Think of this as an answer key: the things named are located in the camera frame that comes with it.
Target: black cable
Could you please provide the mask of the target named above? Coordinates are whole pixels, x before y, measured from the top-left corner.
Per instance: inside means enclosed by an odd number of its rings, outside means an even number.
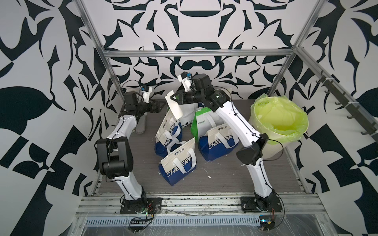
[[[272,229],[274,229],[274,228],[277,228],[278,226],[280,226],[280,224],[282,224],[282,222],[284,221],[284,219],[285,219],[285,205],[284,205],[284,201],[281,199],[281,197],[280,197],[280,195],[278,195],[278,193],[276,193],[276,191],[272,188],[272,187],[270,187],[270,185],[268,184],[268,182],[266,181],[266,179],[265,179],[265,176],[264,176],[264,172],[262,171],[262,166],[261,166],[261,162],[263,162],[263,161],[265,161],[265,160],[262,160],[262,161],[260,161],[260,163],[259,163],[259,166],[260,166],[260,169],[261,169],[261,174],[262,174],[262,177],[264,177],[264,181],[265,181],[265,184],[272,190],[272,192],[273,193],[275,193],[277,196],[278,196],[278,198],[281,200],[281,202],[282,202],[282,207],[283,207],[283,217],[282,217],[282,220],[281,220],[281,222],[278,224],[278,225],[276,225],[276,226],[274,226]]]
[[[129,81],[135,81],[135,82],[137,82],[137,83],[138,83],[138,86],[136,86],[136,87],[140,87],[140,85],[139,85],[139,81],[137,81],[137,80],[128,80],[128,81],[126,81],[126,82],[122,85],[121,88],[123,88],[123,86],[124,86],[127,82],[129,82]],[[138,94],[138,95],[142,98],[141,102],[144,102],[144,98],[143,98],[143,96],[142,96],[140,93],[137,93],[137,92],[135,92],[135,93]]]
[[[113,138],[117,135],[118,131],[122,128],[123,126],[123,121],[122,121],[122,125],[118,128],[118,130],[116,131],[116,133],[113,135],[113,137],[110,139],[110,144],[109,144],[109,149],[108,149],[108,168],[106,168],[106,171],[105,171],[105,182],[107,183],[111,183],[111,182],[116,182],[116,181],[121,181],[122,180],[119,180],[119,179],[115,179],[115,180],[112,180],[112,181],[108,181],[107,180],[107,174],[108,174],[108,169],[109,169],[109,163],[110,163],[110,146],[113,146]]]
[[[138,87],[140,86],[140,85],[139,85],[139,81],[137,81],[137,80],[128,80],[128,81],[126,81],[126,83],[124,83],[123,85],[127,84],[127,82],[130,82],[130,81],[135,81],[135,82],[138,83]]]
[[[125,197],[125,198],[126,198],[125,194],[122,195],[121,198],[119,199],[119,202],[121,203],[121,205],[122,205],[122,197]]]
[[[131,219],[131,220],[129,221],[129,228],[130,228],[130,229],[131,229],[130,224],[131,224],[131,221],[133,221],[133,220],[138,220],[138,221],[149,221],[149,223],[148,223],[145,227],[143,227],[143,229],[141,229],[141,230],[144,230],[144,229],[147,228],[147,227],[150,225],[150,223],[152,222],[152,220],[153,220],[153,216],[152,216],[150,219],[147,219],[147,217],[146,217],[145,220],[143,220],[143,219],[140,218],[140,217],[134,217],[133,219]]]
[[[237,116],[237,117],[239,118],[239,120],[240,120],[240,121],[245,125],[245,127],[246,127],[246,128],[252,133],[253,136],[256,136],[256,137],[258,137],[258,138],[260,138],[260,139],[264,139],[264,138],[262,138],[262,137],[257,136],[256,133],[252,132],[252,131],[249,129],[249,127],[244,123],[244,121],[238,116],[238,113],[235,112],[235,109],[234,109],[234,103],[232,102],[232,98],[231,98],[231,97],[230,97],[230,100],[231,100],[232,110],[234,111],[234,116]],[[284,146],[282,145],[282,143],[280,143],[279,141],[274,140],[274,139],[264,139],[264,140],[275,141],[275,142],[279,143],[279,144],[281,145],[281,147],[282,147],[281,154],[280,154],[280,156],[279,156],[278,158],[273,159],[273,160],[269,160],[269,159],[268,159],[268,160],[261,160],[261,161],[259,162],[259,166],[260,166],[261,173],[262,173],[262,176],[263,176],[263,178],[264,178],[265,184],[266,184],[266,185],[272,190],[273,193],[275,193],[275,194],[278,196],[278,198],[279,198],[279,199],[281,200],[281,202],[282,202],[282,207],[283,207],[283,217],[282,217],[281,222],[280,222],[278,225],[276,225],[276,226],[274,226],[274,227],[272,228],[272,229],[274,229],[274,228],[277,228],[278,226],[280,226],[280,224],[284,221],[284,218],[285,218],[285,205],[284,205],[284,202],[282,201],[281,197],[276,193],[276,191],[275,191],[272,187],[270,187],[270,185],[268,184],[267,180],[265,179],[264,173],[263,173],[263,171],[262,171],[261,162],[263,162],[263,161],[274,161],[274,160],[278,160],[278,159],[280,159],[281,156],[284,154]]]

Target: yellow-green plastic liner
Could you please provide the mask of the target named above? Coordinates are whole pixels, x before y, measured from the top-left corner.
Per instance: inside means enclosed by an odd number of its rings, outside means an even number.
[[[268,97],[266,94],[251,106],[249,122],[269,139],[281,143],[299,140],[308,128],[307,114],[299,106],[285,96]],[[268,143],[278,144],[271,140]]]

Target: clear plastic sheet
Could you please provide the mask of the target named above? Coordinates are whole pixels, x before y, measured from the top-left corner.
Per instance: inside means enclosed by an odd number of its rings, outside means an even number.
[[[289,214],[284,222],[270,232],[264,232],[255,225],[217,225],[217,226],[148,226],[133,233],[123,227],[88,227],[85,226],[82,236],[319,236],[323,235],[314,214]]]

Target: trash bin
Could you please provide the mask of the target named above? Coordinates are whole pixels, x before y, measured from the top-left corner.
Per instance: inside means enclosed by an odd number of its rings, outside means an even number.
[[[299,106],[285,96],[268,97],[266,94],[257,98],[251,106],[248,122],[284,147],[299,140],[308,128],[307,114]],[[263,158],[271,158],[281,149],[279,143],[269,140],[262,150]]]

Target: black mounting plate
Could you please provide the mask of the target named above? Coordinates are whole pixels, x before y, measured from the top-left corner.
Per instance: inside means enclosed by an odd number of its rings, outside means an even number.
[[[267,209],[261,211],[257,207],[257,203],[255,201],[256,197],[241,197],[240,198],[240,206],[243,212],[272,212],[274,209],[275,212],[282,211],[282,205],[278,196],[275,196],[273,200],[270,202],[270,205]]]
[[[150,203],[151,206],[152,206],[152,213],[159,213],[159,211],[161,210],[161,201],[162,199],[160,197],[149,197],[147,198],[147,205],[146,207],[148,207],[148,205]],[[132,207],[130,205],[127,204],[127,200],[123,199],[122,201],[122,205],[121,205],[121,210],[119,211],[120,214],[138,214],[136,213]]]

